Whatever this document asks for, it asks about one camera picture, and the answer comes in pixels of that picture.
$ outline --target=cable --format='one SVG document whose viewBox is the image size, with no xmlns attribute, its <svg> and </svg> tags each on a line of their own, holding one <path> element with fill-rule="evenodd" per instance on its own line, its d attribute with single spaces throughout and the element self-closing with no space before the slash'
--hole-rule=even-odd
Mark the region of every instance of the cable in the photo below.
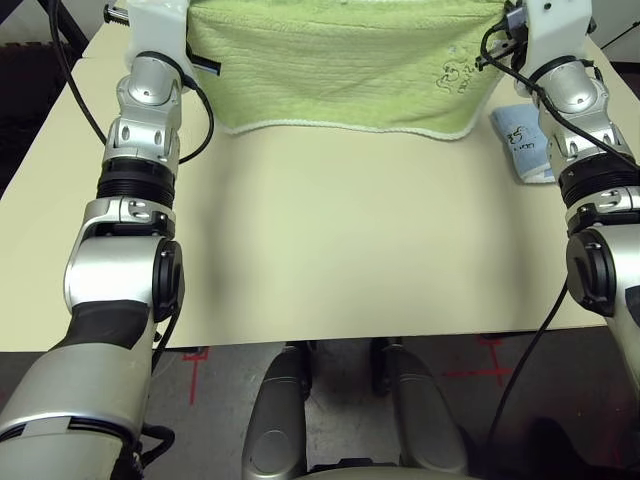
<svg viewBox="0 0 640 480">
<path fill-rule="evenodd" d="M 502 418 L 502 414 L 504 413 L 505 406 L 507 405 L 507 400 L 509 400 L 509 396 L 511 395 L 511 392 L 513 391 L 513 388 L 516 382 L 518 381 L 518 377 L 520 376 L 520 373 L 524 369 L 524 366 L 527 363 L 527 360 L 529 360 L 529 357 L 531 356 L 531 353 L 533 352 L 534 348 L 536 348 L 536 345 L 540 341 L 542 334 L 545 332 L 545 330 L 547 329 L 547 327 L 549 326 L 553 318 L 556 316 L 556 313 L 558 313 L 558 310 L 560 309 L 560 305 L 562 305 L 562 301 L 564 300 L 564 297 L 567 295 L 567 290 L 568 290 L 567 279 L 565 279 L 564 284 L 562 285 L 562 289 L 558 294 L 558 298 L 556 298 L 556 302 L 553 304 L 553 307 L 551 307 L 551 311 L 547 315 L 547 318 L 545 318 L 544 322 L 542 322 L 542 325 L 540 325 L 540 328 L 538 329 L 533 339 L 527 346 L 527 349 L 522 354 L 522 357 L 520 357 L 520 360 L 518 361 L 518 364 L 516 365 L 516 368 L 514 369 L 513 374 L 511 375 L 511 378 L 509 379 L 509 382 L 507 383 L 507 386 L 504 389 L 504 392 L 502 393 L 502 397 L 500 398 L 500 402 L 498 403 L 498 407 L 496 408 L 496 413 L 493 417 L 493 421 L 491 422 L 491 427 L 489 428 L 489 433 L 487 435 L 486 444 L 487 444 L 487 451 L 489 452 L 491 464 L 493 463 L 493 454 L 492 454 L 493 441 L 496 435 L 496 431 L 498 429 L 498 424 L 500 423 L 500 419 Z"/>
<path fill-rule="evenodd" d="M 78 90 L 78 86 L 71 75 L 71 68 L 69 67 L 69 62 L 67 61 L 67 57 L 64 54 L 64 50 L 62 49 L 62 42 L 60 42 L 60 32 L 58 31 L 58 9 L 60 7 L 60 0 L 49 0 L 49 8 L 47 10 L 49 14 L 49 30 L 51 31 L 51 39 L 53 43 L 53 51 L 56 54 L 58 59 L 58 64 L 60 64 L 60 68 L 62 68 L 62 73 L 65 77 L 65 80 L 69 84 L 69 88 L 71 89 L 71 93 L 73 94 L 73 98 L 76 99 L 80 110 L 84 114 L 85 118 L 93 128 L 93 131 L 96 132 L 96 135 L 100 139 L 103 145 L 107 143 L 107 138 L 100 130 L 100 126 L 96 122 L 93 115 L 87 108 L 87 104 L 84 103 L 82 99 L 82 95 L 80 95 L 80 91 Z"/>
<path fill-rule="evenodd" d="M 207 135 L 206 137 L 204 137 L 204 140 L 200 144 L 200 146 L 186 157 L 180 159 L 180 161 L 178 162 L 180 165 L 187 163 L 189 160 L 198 156 L 205 148 L 207 148 L 207 145 L 209 145 L 209 142 L 211 141 L 211 137 L 213 137 L 214 129 L 213 109 L 211 108 L 211 103 L 209 103 L 207 94 L 204 93 L 204 90 L 202 90 L 202 88 L 191 78 L 187 77 L 185 85 L 195 90 L 195 92 L 198 94 L 198 97 L 200 97 L 200 101 L 204 105 L 204 108 L 207 111 L 207 117 L 209 118 L 209 129 L 207 130 Z"/>
<path fill-rule="evenodd" d="M 180 317 L 181 307 L 176 307 L 173 314 L 171 315 L 171 319 L 169 320 L 169 324 L 167 325 L 167 329 L 164 331 L 164 335 L 158 342 L 158 346 L 156 347 L 156 351 L 153 352 L 151 356 L 151 372 L 153 372 L 158 366 L 158 362 L 160 361 L 160 357 L 167 348 L 167 344 L 169 343 L 169 339 L 171 338 L 171 334 L 173 333 L 176 324 L 178 323 L 178 318 Z"/>
<path fill-rule="evenodd" d="M 624 32 L 622 32 L 620 35 L 618 35 L 616 38 L 614 38 L 613 40 L 607 42 L 604 47 L 601 48 L 601 50 L 604 50 L 605 48 L 607 48 L 609 45 L 611 45 L 614 42 L 617 42 L 618 40 L 620 40 L 622 37 L 624 37 L 627 33 L 629 33 L 631 30 L 640 27 L 640 20 L 638 20 L 637 22 L 633 22 L 633 25 L 631 25 L 629 28 L 627 28 Z"/>
<path fill-rule="evenodd" d="M 142 468 L 146 468 L 159 456 L 166 453 L 176 439 L 175 432 L 170 428 L 161 425 L 149 425 L 148 423 L 142 425 L 142 435 L 160 440 L 159 445 L 140 455 Z"/>
<path fill-rule="evenodd" d="M 589 142 L 593 143 L 596 147 L 598 147 L 601 150 L 604 150 L 605 152 L 617 157 L 618 159 L 620 159 L 620 160 L 632 165 L 634 168 L 639 169 L 640 167 L 638 167 L 638 165 L 636 165 L 633 162 L 633 160 L 631 160 L 631 159 L 627 158 L 626 156 L 622 155 L 615 148 L 613 148 L 610 145 L 607 145 L 606 143 L 598 140 L 593 135 L 588 134 L 587 132 L 585 132 L 581 128 L 573 125 L 571 122 L 569 122 L 567 119 L 565 119 L 560 114 L 560 112 L 558 112 L 558 109 L 555 107 L 555 105 L 553 105 L 553 102 L 551 102 L 551 100 L 547 96 L 547 93 L 545 92 L 544 88 L 542 88 L 540 85 L 532 82 L 531 80 L 529 80 L 525 76 L 521 75 L 520 73 L 516 72 L 512 68 L 509 68 L 506 65 L 503 65 L 502 63 L 498 62 L 494 57 L 491 56 L 491 54 L 487 51 L 487 42 L 489 41 L 489 37 L 491 37 L 491 35 L 493 35 L 494 33 L 502 31 L 502 30 L 504 30 L 504 25 L 502 23 L 497 23 L 496 25 L 494 25 L 493 27 L 491 27 L 489 30 L 487 30 L 485 32 L 484 36 L 482 37 L 482 42 L 480 43 L 480 54 L 482 55 L 482 58 L 484 58 L 489 64 L 493 65 L 498 70 L 500 70 L 500 71 L 506 73 L 507 75 L 515 78 L 516 80 L 518 80 L 520 83 L 525 85 L 529 90 L 535 92 L 537 94 L 538 98 L 540 99 L 540 101 L 542 102 L 542 104 L 546 107 L 548 112 L 551 114 L 551 116 L 560 125 L 565 127 L 567 130 L 570 130 L 571 132 L 575 133 L 576 135 L 581 136 L 585 140 L 588 140 Z"/>
</svg>

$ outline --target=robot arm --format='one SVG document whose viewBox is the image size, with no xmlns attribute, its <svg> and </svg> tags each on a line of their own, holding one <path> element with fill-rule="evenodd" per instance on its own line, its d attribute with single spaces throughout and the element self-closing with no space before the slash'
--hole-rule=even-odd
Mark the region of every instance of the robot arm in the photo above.
<svg viewBox="0 0 640 480">
<path fill-rule="evenodd" d="M 638 392 L 640 170 L 609 119 L 603 79 L 597 69 L 589 76 L 583 61 L 586 34 L 594 28 L 591 0 L 524 0 L 500 25 L 509 40 L 492 56 L 505 56 L 509 49 L 512 70 L 536 86 L 516 82 L 518 92 L 531 94 L 540 110 L 551 168 L 567 207 L 569 292 L 606 318 Z M 479 58 L 480 68 L 487 63 L 486 55 Z"/>
<path fill-rule="evenodd" d="M 164 1 L 175 7 L 168 13 L 158 5 L 146 19 L 170 17 L 163 33 L 173 29 L 185 53 L 188 2 Z M 120 115 L 65 272 L 71 323 L 0 414 L 2 478 L 138 479 L 155 455 L 140 451 L 139 438 L 163 433 L 143 422 L 152 346 L 184 296 L 172 207 L 181 95 L 193 82 L 186 60 L 167 53 L 138 48 L 118 83 Z"/>
<path fill-rule="evenodd" d="M 139 479 L 150 458 L 139 438 L 156 325 L 175 320 L 184 295 L 172 206 L 181 92 L 194 78 L 187 7 L 129 0 L 131 74 L 117 87 L 121 113 L 65 273 L 71 323 L 0 414 L 2 478 Z M 532 97 L 567 205 L 570 292 L 607 318 L 638 387 L 640 178 L 607 116 L 606 87 L 581 62 L 590 18 L 590 0 L 528 0 L 502 25 L 514 69 L 544 88 Z"/>
</svg>

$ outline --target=green towel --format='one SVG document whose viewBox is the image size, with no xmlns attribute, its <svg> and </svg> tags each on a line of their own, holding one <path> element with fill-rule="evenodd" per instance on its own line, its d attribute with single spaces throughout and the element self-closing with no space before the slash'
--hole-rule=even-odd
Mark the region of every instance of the green towel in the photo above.
<svg viewBox="0 0 640 480">
<path fill-rule="evenodd" d="M 405 131 L 452 140 L 497 73 L 475 69 L 503 0 L 192 0 L 199 82 L 232 133 L 269 125 Z"/>
</svg>

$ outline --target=beige table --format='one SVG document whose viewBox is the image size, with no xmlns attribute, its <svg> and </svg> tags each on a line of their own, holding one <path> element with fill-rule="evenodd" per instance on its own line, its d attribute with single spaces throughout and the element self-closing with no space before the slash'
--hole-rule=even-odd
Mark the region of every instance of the beige table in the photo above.
<svg viewBox="0 0 640 480">
<path fill-rule="evenodd" d="M 105 130 L 126 73 L 126 30 L 108 28 L 74 70 Z M 611 116 L 640 152 L 640 105 L 592 48 Z M 516 183 L 487 117 L 526 101 L 504 79 L 477 128 L 452 143 L 303 127 L 217 132 L 177 182 L 187 294 L 171 345 L 537 328 L 565 275 L 565 209 L 557 187 Z M 205 126 L 187 95 L 183 152 Z M 66 330 L 63 270 L 101 157 L 65 89 L 0 202 L 0 350 L 45 350 Z M 553 326 L 601 323 L 567 301 Z"/>
</svg>

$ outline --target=blue cloth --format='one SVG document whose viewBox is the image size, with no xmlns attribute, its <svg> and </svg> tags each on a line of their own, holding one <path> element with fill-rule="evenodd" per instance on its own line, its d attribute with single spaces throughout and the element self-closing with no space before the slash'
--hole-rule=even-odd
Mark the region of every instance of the blue cloth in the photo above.
<svg viewBox="0 0 640 480">
<path fill-rule="evenodd" d="M 547 137 L 538 126 L 538 109 L 533 105 L 496 108 L 491 114 L 513 156 L 513 164 L 524 183 L 555 182 L 547 157 Z"/>
</svg>

